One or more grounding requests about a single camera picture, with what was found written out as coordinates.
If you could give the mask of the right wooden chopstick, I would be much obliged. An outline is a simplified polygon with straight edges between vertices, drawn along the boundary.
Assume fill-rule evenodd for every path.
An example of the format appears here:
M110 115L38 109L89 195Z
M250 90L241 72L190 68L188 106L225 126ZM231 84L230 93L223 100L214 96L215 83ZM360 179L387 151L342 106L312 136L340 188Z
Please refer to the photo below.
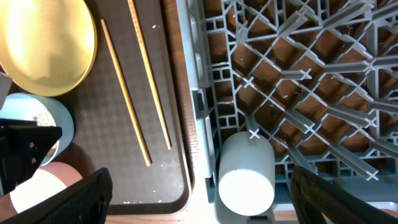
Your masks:
M165 121L165 117L164 117L164 112L162 110L162 105L161 105L161 101L159 98L159 93L157 91L157 87L156 87L156 83L155 83L155 78L154 78L154 74L152 72L152 67L150 65L150 60L149 60L149 56L147 53L147 49L146 49L146 45L145 45L145 41L144 41L144 36L142 34L142 29L141 29L141 25L139 23L139 17L137 14L137 10L134 4L134 0L127 0L128 6L129 6L129 10L131 13L131 17L132 17L132 21L133 21L133 25L134 25L134 30L136 32L136 36L137 36L137 41L139 44L139 48L141 51L141 56L144 62L144 68L146 70L146 74L147 74L147 79L149 81L149 86L150 86L150 90L152 93L152 97L154 99L154 103L155 103L155 108L157 110L157 114L159 117L159 121L160 121L160 125L162 127L162 131L164 134L164 138L165 138L165 142L167 145L167 149L171 150L172 149L172 144L169 138L169 132L167 129L167 124Z

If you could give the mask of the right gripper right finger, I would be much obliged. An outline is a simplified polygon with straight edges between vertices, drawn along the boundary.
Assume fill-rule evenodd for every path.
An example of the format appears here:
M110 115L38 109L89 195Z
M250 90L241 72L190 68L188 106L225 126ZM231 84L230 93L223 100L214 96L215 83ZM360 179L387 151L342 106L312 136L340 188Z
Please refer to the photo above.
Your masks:
M333 186L313 172L296 166L290 178L290 193L299 223L397 223L397 218L378 210Z

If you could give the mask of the white bowl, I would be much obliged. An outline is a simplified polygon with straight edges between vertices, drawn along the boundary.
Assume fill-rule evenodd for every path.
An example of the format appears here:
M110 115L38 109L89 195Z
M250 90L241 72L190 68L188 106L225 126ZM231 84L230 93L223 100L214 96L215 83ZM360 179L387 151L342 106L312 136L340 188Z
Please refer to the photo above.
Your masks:
M51 162L39 167L32 178L1 198L1 220L47 200L81 179L81 174L66 163Z

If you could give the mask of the wooden chopstick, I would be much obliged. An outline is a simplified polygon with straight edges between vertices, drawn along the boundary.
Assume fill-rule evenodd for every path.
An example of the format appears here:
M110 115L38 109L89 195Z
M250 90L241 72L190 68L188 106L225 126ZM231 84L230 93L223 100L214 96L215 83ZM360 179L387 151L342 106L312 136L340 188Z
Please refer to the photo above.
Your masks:
M164 138L165 138L165 142L167 145L167 149L171 150L172 149L172 144L169 138L169 132L167 129L167 124L165 121L165 117L164 117L164 112L162 110L162 105L161 105L161 101L159 98L159 93L157 91L157 87L156 87L156 83L155 83L155 78L154 78L154 74L152 72L152 67L150 65L150 60L149 60L149 56L147 53L147 49L146 49L146 45L145 45L145 41L144 41L144 36L142 34L142 29L141 29L141 25L139 23L139 17L137 14L137 10L134 4L134 0L127 0L128 6L129 6L129 10L131 13L131 17L132 17L132 21L133 21L133 25L134 25L134 30L136 32L136 36L137 36L137 41L139 44L139 48L141 51L141 56L144 62L144 68L146 70L146 74L147 74L147 79L149 81L149 86L150 86L150 90L152 93L152 97L154 99L154 103L155 103L155 108L157 110L157 114L159 117L159 121L160 121L160 125L162 127L162 131L164 134Z
M107 43L107 46L108 46L108 49L109 49L109 52L111 55L111 59L112 59L113 65L114 65L114 69L115 69L115 72L116 72L116 75L118 78L119 85L121 87L124 101L126 103L127 110L129 112L129 116L130 116L130 119L131 119L131 122L132 122L132 125L134 128L134 131L136 133L136 138L138 140L139 147L141 149L146 166L150 167L152 165L152 159L150 158L150 154L149 154L146 142L144 140L144 136L142 134L141 127L139 125L139 121L137 119L134 105L132 103L131 96L129 94L129 90L126 85L123 70L120 66L119 59L118 59L117 53L116 53L114 45L113 45L113 41L111 39L111 35L109 33L108 27L106 25L106 21L104 19L101 19L101 26L103 28L104 36L106 38L106 43Z

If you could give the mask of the pale green cup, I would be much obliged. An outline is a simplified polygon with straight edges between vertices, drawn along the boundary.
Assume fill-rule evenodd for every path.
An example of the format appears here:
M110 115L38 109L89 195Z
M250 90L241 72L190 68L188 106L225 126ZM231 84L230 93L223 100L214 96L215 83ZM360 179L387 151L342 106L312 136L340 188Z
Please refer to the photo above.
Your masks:
M254 216L271 207L275 198L275 155L263 136L242 131L230 136L220 154L218 193L232 212Z

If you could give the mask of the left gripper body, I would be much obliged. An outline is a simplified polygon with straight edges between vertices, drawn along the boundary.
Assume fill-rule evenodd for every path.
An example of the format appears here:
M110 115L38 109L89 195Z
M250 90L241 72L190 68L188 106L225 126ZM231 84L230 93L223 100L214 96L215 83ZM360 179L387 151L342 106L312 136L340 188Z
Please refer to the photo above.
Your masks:
M58 126L35 121L1 119L1 195L29 180L62 137Z

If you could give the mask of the yellow plate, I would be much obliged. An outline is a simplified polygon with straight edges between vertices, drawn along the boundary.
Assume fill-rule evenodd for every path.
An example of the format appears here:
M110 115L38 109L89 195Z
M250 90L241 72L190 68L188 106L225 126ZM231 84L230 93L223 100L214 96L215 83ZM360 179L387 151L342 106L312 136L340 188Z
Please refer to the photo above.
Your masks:
M79 85L96 57L97 31L84 0L1 0L1 66L35 95Z

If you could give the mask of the grey dishwasher rack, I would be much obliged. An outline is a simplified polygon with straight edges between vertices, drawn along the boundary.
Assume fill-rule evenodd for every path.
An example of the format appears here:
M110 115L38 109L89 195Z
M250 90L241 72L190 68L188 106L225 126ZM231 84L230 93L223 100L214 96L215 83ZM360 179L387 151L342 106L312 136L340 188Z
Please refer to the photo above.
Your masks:
M218 223L290 223L295 166L397 215L397 1L178 1L208 202ZM223 143L275 155L275 198L245 216L218 195Z

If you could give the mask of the dark brown serving tray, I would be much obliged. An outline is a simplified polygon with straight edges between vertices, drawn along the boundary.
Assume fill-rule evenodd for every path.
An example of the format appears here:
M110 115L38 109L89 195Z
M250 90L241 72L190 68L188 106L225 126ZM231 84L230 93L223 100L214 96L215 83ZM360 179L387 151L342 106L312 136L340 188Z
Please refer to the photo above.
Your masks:
M98 50L89 75L59 97L72 115L72 143L58 160L86 177L105 167L111 173L112 215L175 214L191 197L189 171L170 69L161 3L136 1L155 83L172 145L157 115L127 1L87 3L98 34ZM152 164L147 166L108 50L104 30L113 41Z

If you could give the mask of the light blue bowl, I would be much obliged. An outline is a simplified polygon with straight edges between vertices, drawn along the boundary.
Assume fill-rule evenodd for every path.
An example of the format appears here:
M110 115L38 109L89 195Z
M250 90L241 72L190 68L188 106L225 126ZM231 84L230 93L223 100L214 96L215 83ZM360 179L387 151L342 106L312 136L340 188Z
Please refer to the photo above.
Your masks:
M42 166L54 160L73 139L72 116L61 102L53 98L28 93L10 94L1 108L1 118L35 121L38 126L58 126L62 129L62 137L47 153Z

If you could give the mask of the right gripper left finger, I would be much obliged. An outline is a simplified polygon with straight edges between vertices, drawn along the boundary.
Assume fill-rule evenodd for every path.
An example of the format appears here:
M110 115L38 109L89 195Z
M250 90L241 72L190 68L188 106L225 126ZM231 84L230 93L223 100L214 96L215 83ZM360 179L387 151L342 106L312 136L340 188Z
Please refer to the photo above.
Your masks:
M100 168L65 190L14 215L2 224L53 224L106 222L113 194L113 181L107 168Z

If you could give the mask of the left wooden chopstick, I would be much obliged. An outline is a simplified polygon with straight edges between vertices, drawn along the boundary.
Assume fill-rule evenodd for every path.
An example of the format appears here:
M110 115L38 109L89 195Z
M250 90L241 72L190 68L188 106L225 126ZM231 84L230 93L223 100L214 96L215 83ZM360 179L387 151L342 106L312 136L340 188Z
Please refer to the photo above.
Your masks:
M106 43L107 43L107 46L108 46L108 49L109 49L109 52L111 55L111 59L112 59L113 65L114 65L114 69L115 69L115 72L116 72L116 75L118 78L119 85L121 87L124 101L126 103L127 110L129 112L129 116L130 116L130 119L131 119L131 122L132 122L132 125L134 128L134 131L136 133L136 138L138 140L139 147L141 149L146 166L150 167L152 165L152 159L150 158L150 154L149 154L146 142L144 140L144 136L142 134L141 127L139 125L139 121L137 119L134 105L132 103L131 96L129 94L129 90L126 85L123 70L120 66L119 59L118 59L117 53L116 53L114 45L113 45L113 41L111 39L111 35L109 33L108 27L106 25L106 21L104 19L101 19L101 26L103 28L104 36L106 38Z

